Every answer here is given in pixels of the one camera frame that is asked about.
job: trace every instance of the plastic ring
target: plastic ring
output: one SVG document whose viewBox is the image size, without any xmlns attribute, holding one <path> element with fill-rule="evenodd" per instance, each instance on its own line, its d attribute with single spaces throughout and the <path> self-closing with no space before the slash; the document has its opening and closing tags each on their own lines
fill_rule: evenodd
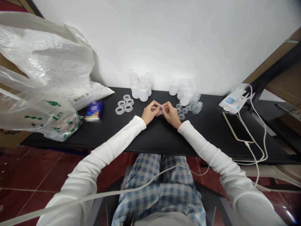
<svg viewBox="0 0 301 226">
<path fill-rule="evenodd" d="M 184 114 L 179 114 L 179 118 L 180 118 L 181 120 L 184 120 L 184 119 L 185 119 L 185 115 L 184 115 Z"/>
<path fill-rule="evenodd" d="M 186 108 L 183 108 L 183 109 L 182 109 L 182 112 L 183 112 L 184 114 L 187 114 L 187 113 L 188 113 L 188 110 L 187 110 Z"/>
<path fill-rule="evenodd" d="M 126 100 L 128 100 L 128 99 L 131 99 L 131 96 L 130 96 L 130 95 L 126 94 L 126 95 L 123 96 L 123 100 L 124 100 L 124 101 L 126 101 Z"/>
<path fill-rule="evenodd" d="M 133 105 L 134 104 L 134 100 L 133 99 L 128 99 L 128 100 L 126 100 L 126 104 Z"/>
<path fill-rule="evenodd" d="M 177 105 L 176 105 L 176 108 L 181 109 L 181 108 L 182 108 L 182 105 L 181 105 L 181 104 L 177 104 Z"/>
<path fill-rule="evenodd" d="M 124 113 L 124 108 L 123 107 L 117 107 L 115 109 L 115 111 L 116 111 L 116 114 L 122 115 Z"/>
<path fill-rule="evenodd" d="M 125 101 L 124 100 L 119 101 L 118 106 L 119 107 L 124 107 L 125 106 Z"/>
<path fill-rule="evenodd" d="M 186 109 L 187 109 L 188 111 L 191 111 L 191 109 L 192 109 L 192 105 L 188 105 L 188 106 L 186 106 Z"/>
<path fill-rule="evenodd" d="M 133 106 L 130 105 L 130 104 L 127 104 L 127 105 L 124 107 L 124 110 L 125 110 L 126 112 L 130 112 L 130 111 L 133 110 Z"/>
<path fill-rule="evenodd" d="M 165 109 L 165 107 L 163 106 L 163 105 L 160 105 L 160 106 L 158 106 L 157 108 L 159 108 L 160 109 L 160 111 L 159 111 L 159 114 L 160 115 L 162 115 L 163 113 L 162 113 L 162 108 L 164 108 Z"/>
</svg>

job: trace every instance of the charging cable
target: charging cable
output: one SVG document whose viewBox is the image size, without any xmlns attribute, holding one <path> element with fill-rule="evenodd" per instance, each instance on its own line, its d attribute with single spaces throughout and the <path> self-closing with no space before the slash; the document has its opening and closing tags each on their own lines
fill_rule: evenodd
<svg viewBox="0 0 301 226">
<path fill-rule="evenodd" d="M 252 101 L 252 95 L 253 95 L 253 88 L 251 85 L 248 85 L 250 88 L 251 88 L 251 94 L 250 94 L 250 102 L 251 102 L 251 106 L 254 110 L 254 112 L 256 113 L 256 115 L 260 118 L 260 120 L 262 121 L 263 123 L 263 126 L 264 126 L 264 136 L 263 136 L 263 147 L 264 147 L 264 152 L 262 150 L 262 148 L 258 145 L 258 143 L 255 141 L 255 139 L 253 138 L 252 134 L 250 133 L 250 131 L 248 130 L 247 126 L 245 125 L 244 121 L 242 120 L 241 116 L 240 116 L 240 109 L 242 108 L 242 104 L 243 104 L 243 101 L 242 103 L 240 104 L 239 106 L 239 109 L 238 109 L 238 117 L 240 119 L 240 121 L 242 122 L 243 126 L 245 127 L 246 131 L 248 132 L 248 134 L 250 135 L 250 137 L 252 138 L 252 140 L 254 141 L 254 143 L 257 145 L 257 147 L 261 150 L 262 152 L 262 157 L 259 159 L 259 160 L 256 160 L 256 157 L 254 155 L 254 153 L 252 152 L 251 150 L 251 147 L 249 145 L 248 142 L 245 141 L 245 145 L 248 147 L 248 149 L 250 150 L 253 158 L 254 158 L 254 161 L 249 161 L 249 160 L 236 160 L 235 162 L 237 164 L 240 164 L 240 165 L 253 165 L 255 164 L 256 165 L 256 169 L 257 169 L 257 178 L 256 178 L 256 182 L 255 182 L 255 185 L 254 187 L 257 186 L 257 183 L 258 183 L 258 180 L 259 180 L 259 167 L 258 167 L 258 162 L 262 162 L 262 161 L 265 161 L 268 159 L 268 154 L 267 154 L 267 147 L 266 147 L 266 136 L 267 136 L 267 127 L 266 127 L 266 124 L 264 123 L 264 121 L 262 120 L 262 118 L 260 117 L 260 115 L 258 114 L 258 112 L 256 111 L 256 109 L 254 108 L 254 105 L 253 105 L 253 101 Z"/>
<path fill-rule="evenodd" d="M 19 216 L 19 217 L 12 218 L 12 219 L 7 220 L 7 221 L 3 221 L 3 222 L 0 223 L 0 226 L 13 226 L 13 225 L 22 223 L 24 221 L 31 220 L 33 218 L 39 217 L 41 215 L 52 213 L 54 211 L 57 211 L 57 210 L 60 210 L 60 209 L 63 209 L 63 208 L 68 208 L 68 207 L 71 207 L 73 205 L 76 205 L 76 204 L 79 204 L 79 203 L 82 203 L 82 202 L 86 202 L 88 200 L 107 197 L 107 196 L 112 196 L 112 195 L 121 195 L 121 194 L 126 194 L 126 193 L 129 193 L 129 192 L 134 192 L 134 191 L 141 190 L 141 189 L 145 188 L 146 186 L 150 185 L 150 183 L 153 182 L 155 178 L 157 178 L 158 176 L 160 176 L 161 174 L 165 173 L 168 170 L 176 168 L 177 166 L 180 166 L 180 167 L 183 167 L 183 168 L 186 168 L 186 169 L 190 170 L 189 168 L 187 168 L 185 166 L 182 166 L 179 163 L 179 164 L 177 164 L 177 165 L 175 165 L 175 166 L 173 166 L 169 169 L 166 169 L 166 170 L 162 171 L 161 173 L 155 175 L 149 182 L 142 185 L 141 187 L 126 189 L 126 190 L 121 190 L 121 191 L 109 191 L 109 192 L 104 192 L 104 193 L 98 193 L 98 194 L 85 196 L 85 197 L 82 197 L 82 198 L 79 198 L 79 199 L 76 199 L 76 200 L 73 200 L 73 201 L 70 201 L 70 202 L 66 202 L 66 203 L 63 203 L 63 204 L 56 205 L 56 206 L 44 208 L 44 209 L 37 210 L 37 211 L 31 212 L 31 213 L 28 213 L 28 214 L 24 214 L 24 215 Z"/>
</svg>

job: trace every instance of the person's right hand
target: person's right hand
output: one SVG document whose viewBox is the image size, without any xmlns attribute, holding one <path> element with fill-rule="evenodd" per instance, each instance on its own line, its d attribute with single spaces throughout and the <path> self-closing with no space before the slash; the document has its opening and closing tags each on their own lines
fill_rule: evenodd
<svg viewBox="0 0 301 226">
<path fill-rule="evenodd" d="M 165 119 L 176 129 L 180 127 L 182 124 L 180 118 L 178 116 L 177 109 L 172 106 L 172 104 L 168 101 L 163 104 L 164 108 L 162 108 L 162 113 Z"/>
</svg>

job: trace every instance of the white sleeve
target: white sleeve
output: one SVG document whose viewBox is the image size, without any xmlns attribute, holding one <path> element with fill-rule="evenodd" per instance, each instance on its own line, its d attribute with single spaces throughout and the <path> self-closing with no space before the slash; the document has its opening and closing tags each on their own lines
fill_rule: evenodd
<svg viewBox="0 0 301 226">
<path fill-rule="evenodd" d="M 221 184 L 232 202 L 239 225 L 286 225 L 275 212 L 271 202 L 261 191 L 254 188 L 245 171 L 220 149 L 206 141 L 189 121 L 182 123 L 178 132 L 185 137 L 196 153 L 221 175 Z"/>
<path fill-rule="evenodd" d="M 101 169 L 120 155 L 132 140 L 146 128 L 145 122 L 135 116 L 125 127 L 107 142 L 85 157 L 68 175 L 61 191 L 54 195 L 46 207 L 69 202 L 95 194 L 96 180 Z M 94 200 L 74 205 L 40 217 L 37 225 L 85 225 Z"/>
</svg>

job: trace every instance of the person's left hand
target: person's left hand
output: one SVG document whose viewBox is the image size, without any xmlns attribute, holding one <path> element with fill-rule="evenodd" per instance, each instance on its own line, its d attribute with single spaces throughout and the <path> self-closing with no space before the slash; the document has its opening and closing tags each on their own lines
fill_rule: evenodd
<svg viewBox="0 0 301 226">
<path fill-rule="evenodd" d="M 157 101 L 153 100 L 143 111 L 141 118 L 148 125 L 155 116 L 159 116 L 160 109 L 155 107 L 154 105 L 160 106 Z"/>
</svg>

